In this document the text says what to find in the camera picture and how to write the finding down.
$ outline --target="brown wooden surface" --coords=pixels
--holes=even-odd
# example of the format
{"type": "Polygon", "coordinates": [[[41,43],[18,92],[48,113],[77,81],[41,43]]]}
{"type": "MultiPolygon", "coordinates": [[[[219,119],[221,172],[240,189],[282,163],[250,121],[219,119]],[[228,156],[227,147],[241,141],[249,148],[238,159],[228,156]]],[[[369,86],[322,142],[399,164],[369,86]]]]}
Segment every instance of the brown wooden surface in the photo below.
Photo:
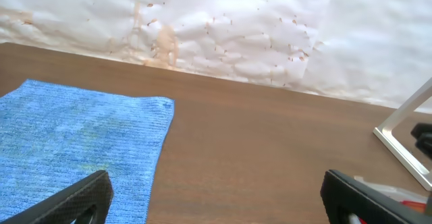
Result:
{"type": "Polygon", "coordinates": [[[175,99],[148,223],[328,223],[328,169],[426,194],[372,134],[392,109],[0,45],[0,95],[26,78],[175,99]]]}

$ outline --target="cloth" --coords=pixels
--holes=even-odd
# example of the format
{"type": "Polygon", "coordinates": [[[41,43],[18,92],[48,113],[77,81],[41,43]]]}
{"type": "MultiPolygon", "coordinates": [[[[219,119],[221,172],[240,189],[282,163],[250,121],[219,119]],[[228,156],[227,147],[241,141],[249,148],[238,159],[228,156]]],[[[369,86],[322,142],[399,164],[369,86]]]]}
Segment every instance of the cloth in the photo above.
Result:
{"type": "Polygon", "coordinates": [[[114,198],[106,223],[144,223],[174,101],[27,80],[0,98],[0,220],[99,169],[114,198]]]}

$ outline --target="metal stand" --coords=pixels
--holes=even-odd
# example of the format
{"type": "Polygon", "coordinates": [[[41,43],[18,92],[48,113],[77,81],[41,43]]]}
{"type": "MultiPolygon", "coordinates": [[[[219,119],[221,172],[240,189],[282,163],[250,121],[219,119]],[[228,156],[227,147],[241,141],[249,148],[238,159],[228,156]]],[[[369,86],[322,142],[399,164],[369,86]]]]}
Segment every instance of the metal stand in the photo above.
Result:
{"type": "Polygon", "coordinates": [[[428,191],[432,191],[432,171],[429,172],[409,151],[392,135],[392,130],[411,112],[432,96],[432,78],[417,90],[399,109],[396,109],[373,133],[399,159],[407,170],[428,191]]]}

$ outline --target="folded towel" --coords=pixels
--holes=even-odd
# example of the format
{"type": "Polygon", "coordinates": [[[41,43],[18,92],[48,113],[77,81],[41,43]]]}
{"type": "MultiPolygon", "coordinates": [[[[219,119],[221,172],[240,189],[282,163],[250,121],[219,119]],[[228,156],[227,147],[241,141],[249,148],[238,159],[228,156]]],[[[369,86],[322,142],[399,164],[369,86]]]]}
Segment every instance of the folded towel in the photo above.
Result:
{"type": "Polygon", "coordinates": [[[0,220],[96,170],[114,199],[106,223],[144,223],[174,101],[27,80],[0,98],[0,220]]]}

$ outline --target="brown table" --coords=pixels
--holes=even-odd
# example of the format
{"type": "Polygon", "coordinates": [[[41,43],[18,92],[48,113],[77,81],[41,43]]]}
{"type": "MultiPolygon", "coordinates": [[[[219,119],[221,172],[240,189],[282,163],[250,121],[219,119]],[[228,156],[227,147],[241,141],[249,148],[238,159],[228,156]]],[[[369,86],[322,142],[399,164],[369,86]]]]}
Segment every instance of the brown table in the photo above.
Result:
{"type": "Polygon", "coordinates": [[[392,109],[0,45],[0,95],[26,78],[175,99],[148,223],[328,223],[319,195],[328,169],[426,195],[372,134],[392,109]]]}

